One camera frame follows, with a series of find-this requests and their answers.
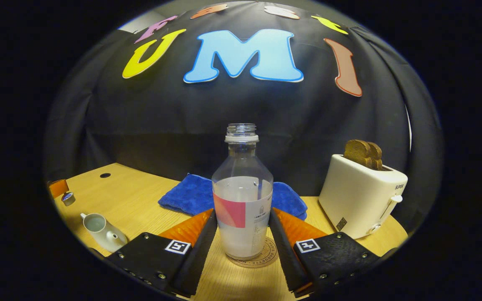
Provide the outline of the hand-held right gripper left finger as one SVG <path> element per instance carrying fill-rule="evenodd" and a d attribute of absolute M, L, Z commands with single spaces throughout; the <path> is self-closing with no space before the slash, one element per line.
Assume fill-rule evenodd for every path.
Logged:
<path fill-rule="evenodd" d="M 196 294 L 217 227 L 211 208 L 158 235 L 141 233 L 106 261 L 154 289 L 189 298 Z"/>

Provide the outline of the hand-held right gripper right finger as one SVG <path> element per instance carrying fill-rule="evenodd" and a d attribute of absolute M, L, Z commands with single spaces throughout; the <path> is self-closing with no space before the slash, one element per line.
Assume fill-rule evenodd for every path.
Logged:
<path fill-rule="evenodd" d="M 296 297 L 321 295 L 351 282 L 380 263 L 380 257 L 345 234 L 326 234 L 272 208 L 269 217 L 287 288 Z"/>

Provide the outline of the round brown coaster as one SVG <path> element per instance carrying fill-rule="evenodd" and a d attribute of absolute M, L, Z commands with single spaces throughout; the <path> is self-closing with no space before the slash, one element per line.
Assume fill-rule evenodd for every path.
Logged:
<path fill-rule="evenodd" d="M 270 238 L 266 237 L 264 241 L 264 247 L 262 251 L 254 258 L 250 259 L 235 259 L 228 255 L 226 255 L 228 260 L 235 265 L 238 265 L 243 268 L 263 268 L 268 265 L 274 263 L 279 255 L 277 252 L 277 247 L 275 241 Z"/>

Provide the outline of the clear plastic water bottle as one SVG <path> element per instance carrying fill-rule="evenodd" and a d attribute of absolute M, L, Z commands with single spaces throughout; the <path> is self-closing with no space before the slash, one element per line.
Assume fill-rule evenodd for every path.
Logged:
<path fill-rule="evenodd" d="M 225 253 L 247 260 L 264 247 L 274 178 L 256 155 L 255 124 L 229 124 L 225 142 L 228 157 L 212 175 L 213 204 Z"/>

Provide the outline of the white teacup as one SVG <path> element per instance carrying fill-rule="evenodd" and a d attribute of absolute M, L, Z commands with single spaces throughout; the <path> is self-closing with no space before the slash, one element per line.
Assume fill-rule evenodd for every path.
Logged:
<path fill-rule="evenodd" d="M 128 238 L 117 227 L 113 226 L 103 215 L 97 213 L 81 213 L 82 223 L 94 240 L 108 252 L 116 252 L 126 244 Z"/>

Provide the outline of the blue towel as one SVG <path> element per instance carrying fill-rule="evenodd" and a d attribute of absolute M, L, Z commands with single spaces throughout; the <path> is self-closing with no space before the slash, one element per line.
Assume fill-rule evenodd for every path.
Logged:
<path fill-rule="evenodd" d="M 186 177 L 158 201 L 159 206 L 191 216 L 214 207 L 212 180 L 195 174 Z M 306 220 L 307 205 L 289 185 L 273 183 L 272 207 Z"/>

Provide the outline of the white toaster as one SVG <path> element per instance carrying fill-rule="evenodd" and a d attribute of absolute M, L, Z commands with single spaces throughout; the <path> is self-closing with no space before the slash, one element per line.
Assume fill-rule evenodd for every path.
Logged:
<path fill-rule="evenodd" d="M 337 231 L 359 239 L 374 234 L 403 201 L 408 176 L 388 166 L 373 170 L 331 157 L 319 203 Z"/>

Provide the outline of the black backdrop cloth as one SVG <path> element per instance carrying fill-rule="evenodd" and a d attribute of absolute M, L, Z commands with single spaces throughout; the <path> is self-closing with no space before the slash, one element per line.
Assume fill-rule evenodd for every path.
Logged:
<path fill-rule="evenodd" d="M 83 55 L 46 121 L 45 179 L 112 163 L 210 179 L 226 158 L 227 125 L 252 122 L 257 156 L 301 196 L 319 196 L 347 141 L 377 143 L 383 163 L 408 176 L 392 216 L 413 232 L 439 192 L 444 147 L 407 60 L 337 8 L 235 1 L 203 14 L 210 7 L 187 2 Z"/>

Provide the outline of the brown toast slice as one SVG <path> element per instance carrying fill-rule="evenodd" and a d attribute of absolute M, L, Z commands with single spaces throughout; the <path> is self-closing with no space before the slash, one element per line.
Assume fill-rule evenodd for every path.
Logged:
<path fill-rule="evenodd" d="M 370 147 L 370 158 L 372 161 L 371 169 L 373 170 L 383 170 L 382 164 L 382 150 L 381 148 L 373 142 L 367 142 Z"/>
<path fill-rule="evenodd" d="M 371 147 L 363 140 L 350 140 L 346 143 L 343 157 L 367 168 L 373 167 Z"/>

